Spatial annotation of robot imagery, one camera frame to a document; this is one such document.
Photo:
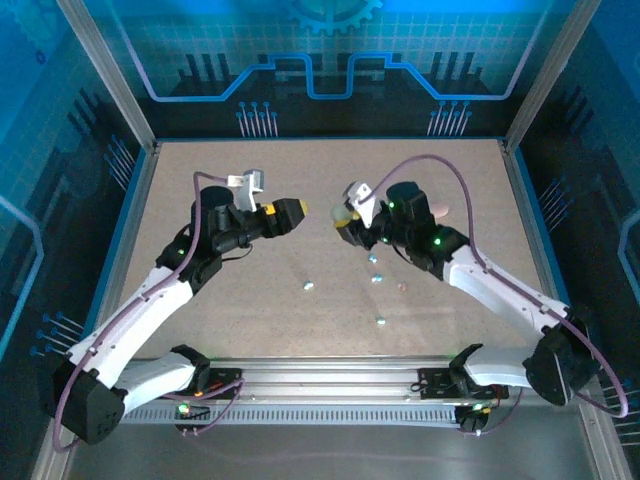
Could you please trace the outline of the blue table edge strip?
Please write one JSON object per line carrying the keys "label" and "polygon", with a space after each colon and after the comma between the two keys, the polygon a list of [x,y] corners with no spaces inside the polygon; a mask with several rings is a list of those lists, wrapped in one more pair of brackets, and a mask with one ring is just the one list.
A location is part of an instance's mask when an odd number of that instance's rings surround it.
{"label": "blue table edge strip", "polygon": [[571,306],[572,302],[552,245],[550,225],[542,213],[538,194],[520,149],[508,156],[505,166],[542,292]]}
{"label": "blue table edge strip", "polygon": [[90,336],[120,305],[127,271],[132,258],[145,204],[157,160],[144,150],[136,165],[125,194],[86,318],[82,337]]}

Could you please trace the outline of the aluminium side rail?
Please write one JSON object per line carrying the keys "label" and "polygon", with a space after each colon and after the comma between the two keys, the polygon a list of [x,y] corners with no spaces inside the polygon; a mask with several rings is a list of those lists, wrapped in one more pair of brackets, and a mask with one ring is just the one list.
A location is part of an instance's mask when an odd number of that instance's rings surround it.
{"label": "aluminium side rail", "polygon": [[[567,301],[566,286],[523,157],[519,151],[511,151],[504,140],[498,146],[542,290],[555,299]],[[574,400],[572,406],[580,413],[591,471],[599,480],[635,480],[612,418],[582,400]]]}
{"label": "aluminium side rail", "polygon": [[[145,203],[149,194],[153,175],[157,166],[161,146],[152,152],[142,151],[136,161],[128,189],[120,210],[106,259],[97,283],[84,330],[83,339],[114,313],[120,305],[126,274],[138,235]],[[63,480],[67,464],[73,459],[72,452],[58,454],[53,449],[54,424],[45,431],[34,468],[28,480]]]}

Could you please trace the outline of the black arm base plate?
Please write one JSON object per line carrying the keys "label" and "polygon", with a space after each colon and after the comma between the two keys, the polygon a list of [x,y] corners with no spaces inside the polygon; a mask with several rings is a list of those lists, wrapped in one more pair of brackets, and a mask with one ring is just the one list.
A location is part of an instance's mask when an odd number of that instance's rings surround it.
{"label": "black arm base plate", "polygon": [[417,381],[410,391],[427,399],[477,399],[502,400],[510,396],[505,386],[481,386],[466,373],[448,368],[421,368],[417,371]]}
{"label": "black arm base plate", "polygon": [[243,384],[243,371],[239,368],[213,368],[197,374],[195,380],[184,390],[171,392],[161,399],[178,401],[203,401],[232,399]]}

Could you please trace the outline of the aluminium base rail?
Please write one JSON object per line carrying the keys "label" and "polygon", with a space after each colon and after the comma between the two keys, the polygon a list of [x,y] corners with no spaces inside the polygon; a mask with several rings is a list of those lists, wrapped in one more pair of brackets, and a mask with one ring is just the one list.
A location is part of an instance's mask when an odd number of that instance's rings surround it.
{"label": "aluminium base rail", "polygon": [[421,368],[445,368],[446,356],[272,357],[218,359],[245,380],[240,399],[262,404],[416,403]]}

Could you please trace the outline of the aluminium frame post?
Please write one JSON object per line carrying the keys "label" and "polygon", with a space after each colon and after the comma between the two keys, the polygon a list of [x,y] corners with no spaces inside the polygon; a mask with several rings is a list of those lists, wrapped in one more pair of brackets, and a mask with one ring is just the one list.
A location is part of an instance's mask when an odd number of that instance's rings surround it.
{"label": "aluminium frame post", "polygon": [[507,154],[513,154],[519,147],[601,1],[576,0],[507,131],[504,141],[504,150]]}
{"label": "aluminium frame post", "polygon": [[155,152],[156,137],[83,0],[56,0],[103,84],[147,154]]}

